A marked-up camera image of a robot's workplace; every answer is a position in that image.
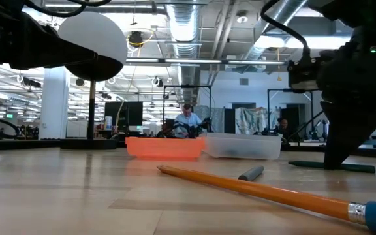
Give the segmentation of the black monitor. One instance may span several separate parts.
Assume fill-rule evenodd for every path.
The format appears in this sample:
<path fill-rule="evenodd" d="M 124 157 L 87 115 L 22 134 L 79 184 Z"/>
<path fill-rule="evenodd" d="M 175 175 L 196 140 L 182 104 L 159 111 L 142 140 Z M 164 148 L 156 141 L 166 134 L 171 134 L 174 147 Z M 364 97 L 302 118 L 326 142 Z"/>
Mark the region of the black monitor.
<path fill-rule="evenodd" d="M 104 115 L 112 117 L 113 126 L 141 126 L 143 102 L 106 102 Z"/>

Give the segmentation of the white pillar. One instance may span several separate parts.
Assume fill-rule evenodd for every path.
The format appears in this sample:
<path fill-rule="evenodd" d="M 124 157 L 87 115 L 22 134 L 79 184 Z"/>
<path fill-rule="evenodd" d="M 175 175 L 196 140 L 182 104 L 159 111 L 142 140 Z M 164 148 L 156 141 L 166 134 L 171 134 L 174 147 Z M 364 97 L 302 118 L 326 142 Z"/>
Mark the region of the white pillar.
<path fill-rule="evenodd" d="M 44 70 L 40 139 L 66 137 L 70 80 L 70 74 L 65 67 Z"/>

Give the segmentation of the silver ventilation duct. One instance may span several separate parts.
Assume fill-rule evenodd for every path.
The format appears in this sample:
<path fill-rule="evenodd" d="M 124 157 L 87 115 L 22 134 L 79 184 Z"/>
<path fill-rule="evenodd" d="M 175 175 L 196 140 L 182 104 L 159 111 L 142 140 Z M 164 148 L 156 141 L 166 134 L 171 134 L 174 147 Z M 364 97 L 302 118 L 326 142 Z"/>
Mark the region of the silver ventilation duct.
<path fill-rule="evenodd" d="M 287 25 L 297 12 L 307 3 L 308 0 L 280 0 L 266 12 L 275 21 Z M 268 22 L 262 19 L 260 14 L 253 28 L 253 45 L 242 56 L 242 60 L 258 60 L 267 48 L 282 47 L 283 40 L 280 37 L 266 36 L 265 33 L 275 29 Z"/>
<path fill-rule="evenodd" d="M 166 6 L 169 17 L 169 30 L 172 37 L 174 57 L 177 59 L 198 59 L 200 6 L 169 4 Z M 178 66 L 180 85 L 198 85 L 200 83 L 199 66 Z"/>

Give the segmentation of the black ceiling speaker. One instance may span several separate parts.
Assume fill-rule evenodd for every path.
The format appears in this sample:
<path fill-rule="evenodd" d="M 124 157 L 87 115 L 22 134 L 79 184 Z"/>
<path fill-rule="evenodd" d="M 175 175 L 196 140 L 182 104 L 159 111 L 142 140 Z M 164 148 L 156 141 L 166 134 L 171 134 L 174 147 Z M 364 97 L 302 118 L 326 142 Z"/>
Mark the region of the black ceiling speaker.
<path fill-rule="evenodd" d="M 132 31 L 128 39 L 129 45 L 133 48 L 139 48 L 143 45 L 144 40 L 142 38 L 141 31 Z"/>

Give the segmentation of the light grey marker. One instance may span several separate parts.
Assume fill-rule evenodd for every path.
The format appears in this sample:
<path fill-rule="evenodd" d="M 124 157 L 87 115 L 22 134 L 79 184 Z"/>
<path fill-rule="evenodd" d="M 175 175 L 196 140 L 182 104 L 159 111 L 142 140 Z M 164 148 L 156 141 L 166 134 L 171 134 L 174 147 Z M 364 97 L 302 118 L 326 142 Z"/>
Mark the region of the light grey marker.
<path fill-rule="evenodd" d="M 264 171 L 264 167 L 262 165 L 255 166 L 249 169 L 247 172 L 241 174 L 238 179 L 243 181 L 254 181 L 258 176 L 260 176 Z"/>

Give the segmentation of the orange plastic tray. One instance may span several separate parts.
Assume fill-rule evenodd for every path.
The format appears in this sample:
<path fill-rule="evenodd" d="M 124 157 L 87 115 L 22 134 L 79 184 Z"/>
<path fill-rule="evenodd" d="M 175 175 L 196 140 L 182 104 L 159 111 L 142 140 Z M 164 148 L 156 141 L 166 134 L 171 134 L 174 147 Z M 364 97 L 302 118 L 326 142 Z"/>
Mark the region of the orange plastic tray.
<path fill-rule="evenodd" d="M 139 138 L 125 139 L 131 156 L 151 159 L 196 159 L 205 148 L 201 138 Z"/>

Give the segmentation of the orange pencil blue eraser cap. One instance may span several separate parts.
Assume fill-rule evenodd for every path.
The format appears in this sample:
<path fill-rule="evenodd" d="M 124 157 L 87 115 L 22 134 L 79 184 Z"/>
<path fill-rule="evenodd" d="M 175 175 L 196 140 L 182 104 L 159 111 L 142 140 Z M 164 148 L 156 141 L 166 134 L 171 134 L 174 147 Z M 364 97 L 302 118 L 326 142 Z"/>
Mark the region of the orange pencil blue eraser cap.
<path fill-rule="evenodd" d="M 370 231 L 376 234 L 375 201 L 369 201 L 365 204 L 351 202 L 281 189 L 261 183 L 216 176 L 184 168 L 176 168 L 173 166 L 159 165 L 157 169 L 163 174 L 168 174 L 177 178 L 220 187 L 237 193 L 243 193 L 280 204 L 293 206 L 295 208 L 327 215 L 336 219 L 358 223 L 368 227 Z"/>

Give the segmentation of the dark green marker white print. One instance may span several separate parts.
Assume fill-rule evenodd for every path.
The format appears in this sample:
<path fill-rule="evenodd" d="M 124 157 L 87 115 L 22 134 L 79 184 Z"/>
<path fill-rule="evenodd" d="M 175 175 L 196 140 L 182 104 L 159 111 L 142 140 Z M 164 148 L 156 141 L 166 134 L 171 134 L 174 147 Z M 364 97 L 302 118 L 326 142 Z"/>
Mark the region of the dark green marker white print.
<path fill-rule="evenodd" d="M 340 164 L 339 166 L 325 166 L 322 162 L 317 161 L 289 161 L 290 165 L 307 167 L 307 168 L 321 168 L 324 170 L 344 170 L 351 172 L 363 172 L 374 174 L 376 169 L 371 165 L 361 165 L 361 164 Z"/>

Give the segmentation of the person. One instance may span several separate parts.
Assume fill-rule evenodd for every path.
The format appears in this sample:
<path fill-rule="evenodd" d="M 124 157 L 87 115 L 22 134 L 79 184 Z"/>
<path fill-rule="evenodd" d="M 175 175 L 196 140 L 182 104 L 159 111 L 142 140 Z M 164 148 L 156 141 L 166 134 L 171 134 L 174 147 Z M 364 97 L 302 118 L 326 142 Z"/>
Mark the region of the person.
<path fill-rule="evenodd" d="M 184 104 L 182 113 L 178 114 L 174 120 L 174 136 L 176 138 L 188 138 L 189 128 L 198 127 L 202 123 L 202 120 L 192 113 L 192 106 L 190 104 Z"/>
<path fill-rule="evenodd" d="M 288 142 L 290 138 L 290 129 L 287 119 L 281 117 L 277 119 L 275 133 L 281 134 L 284 141 Z"/>

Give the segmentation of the clear plastic supply box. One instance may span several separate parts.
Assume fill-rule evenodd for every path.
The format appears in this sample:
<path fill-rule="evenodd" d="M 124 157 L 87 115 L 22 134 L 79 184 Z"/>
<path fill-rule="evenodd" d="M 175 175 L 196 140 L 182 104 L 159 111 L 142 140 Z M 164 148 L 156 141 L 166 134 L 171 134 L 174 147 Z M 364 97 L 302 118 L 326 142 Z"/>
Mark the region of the clear plastic supply box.
<path fill-rule="evenodd" d="M 204 152 L 215 158 L 275 160 L 281 152 L 280 136 L 206 133 Z"/>

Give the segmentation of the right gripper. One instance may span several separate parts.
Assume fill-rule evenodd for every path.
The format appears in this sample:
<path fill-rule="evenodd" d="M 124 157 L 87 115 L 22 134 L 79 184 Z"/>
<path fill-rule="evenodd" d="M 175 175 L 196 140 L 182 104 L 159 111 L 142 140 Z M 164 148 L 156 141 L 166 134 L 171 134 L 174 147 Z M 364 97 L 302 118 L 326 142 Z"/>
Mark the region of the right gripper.
<path fill-rule="evenodd" d="M 323 165 L 337 170 L 376 130 L 376 31 L 354 29 L 322 66 L 317 85 L 332 102 L 321 102 L 330 122 Z M 351 104 L 368 109 L 346 106 Z"/>

